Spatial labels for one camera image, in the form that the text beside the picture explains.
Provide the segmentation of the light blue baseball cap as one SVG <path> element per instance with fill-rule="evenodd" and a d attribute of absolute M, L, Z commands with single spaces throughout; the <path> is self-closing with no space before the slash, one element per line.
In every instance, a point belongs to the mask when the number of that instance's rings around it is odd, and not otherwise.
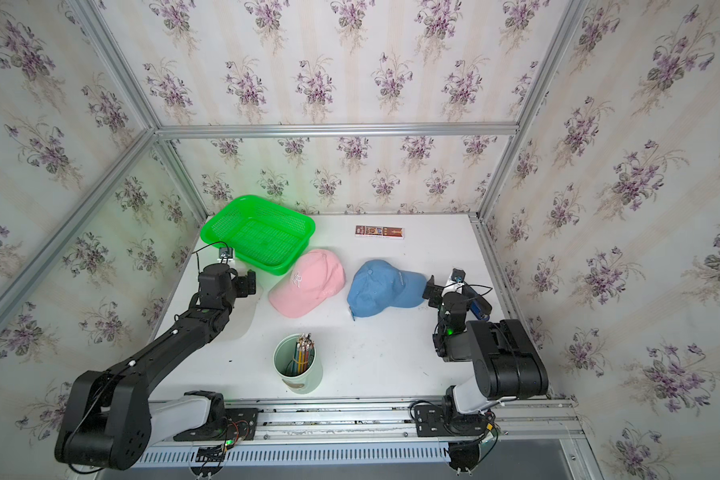
<path fill-rule="evenodd" d="M 367 318 L 388 308 L 409 309 L 423 301 L 427 278 L 400 270 L 385 260 L 369 260 L 356 272 L 347 296 L 353 318 Z"/>

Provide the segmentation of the pink baseball cap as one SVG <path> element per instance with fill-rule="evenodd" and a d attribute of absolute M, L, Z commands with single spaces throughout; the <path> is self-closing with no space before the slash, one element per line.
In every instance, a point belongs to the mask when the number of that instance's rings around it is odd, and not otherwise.
<path fill-rule="evenodd" d="M 337 295 L 346 276 L 338 256 L 326 249 L 303 254 L 270 292 L 271 306 L 286 318 L 301 318 Z"/>

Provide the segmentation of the white baseball cap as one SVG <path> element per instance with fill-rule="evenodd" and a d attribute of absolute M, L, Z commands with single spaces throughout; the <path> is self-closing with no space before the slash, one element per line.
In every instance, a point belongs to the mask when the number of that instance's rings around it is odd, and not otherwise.
<path fill-rule="evenodd" d="M 234 341 L 245 336 L 253 323 L 259 301 L 259 296 L 237 299 L 229 321 L 216 341 Z"/>

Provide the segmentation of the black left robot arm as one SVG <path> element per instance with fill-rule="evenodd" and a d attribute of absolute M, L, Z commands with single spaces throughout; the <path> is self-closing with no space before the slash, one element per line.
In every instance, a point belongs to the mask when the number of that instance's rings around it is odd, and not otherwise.
<path fill-rule="evenodd" d="M 238 299 L 256 291 L 254 271 L 239 274 L 226 263 L 206 266 L 188 308 L 166 332 L 125 360 L 102 371 L 88 370 L 73 382 L 56 461 L 73 470 L 127 470 L 161 441 L 224 435 L 222 394 L 194 390 L 161 402 L 150 396 L 184 360 L 222 333 Z"/>

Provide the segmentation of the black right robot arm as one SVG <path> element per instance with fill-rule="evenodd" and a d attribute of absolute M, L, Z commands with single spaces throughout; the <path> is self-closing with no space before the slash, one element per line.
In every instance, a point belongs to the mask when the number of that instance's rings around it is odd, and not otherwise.
<path fill-rule="evenodd" d="M 488 412 L 504 401 L 526 400 L 548 392 L 549 377 L 522 322 L 490 320 L 492 307 L 455 269 L 444 286 L 427 280 L 422 298 L 437 310 L 432 334 L 435 353 L 445 362 L 469 363 L 473 376 L 448 387 L 443 397 L 447 420 Z"/>

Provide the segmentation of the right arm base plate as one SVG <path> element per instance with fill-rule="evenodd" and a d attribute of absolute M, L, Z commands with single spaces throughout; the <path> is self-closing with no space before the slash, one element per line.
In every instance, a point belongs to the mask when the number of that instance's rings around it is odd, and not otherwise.
<path fill-rule="evenodd" d="M 412 402 L 409 416 L 418 437 L 477 437 L 489 431 L 495 414 L 488 410 L 462 414 L 452 405 L 438 405 L 425 400 Z"/>

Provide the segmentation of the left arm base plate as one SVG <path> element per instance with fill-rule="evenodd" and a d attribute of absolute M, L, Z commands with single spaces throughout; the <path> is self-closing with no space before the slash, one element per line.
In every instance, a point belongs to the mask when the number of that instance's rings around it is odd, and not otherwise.
<path fill-rule="evenodd" d="M 172 437 L 175 442 L 253 440 L 258 420 L 257 408 L 227 408 L 224 414 L 212 414 L 201 427 Z"/>

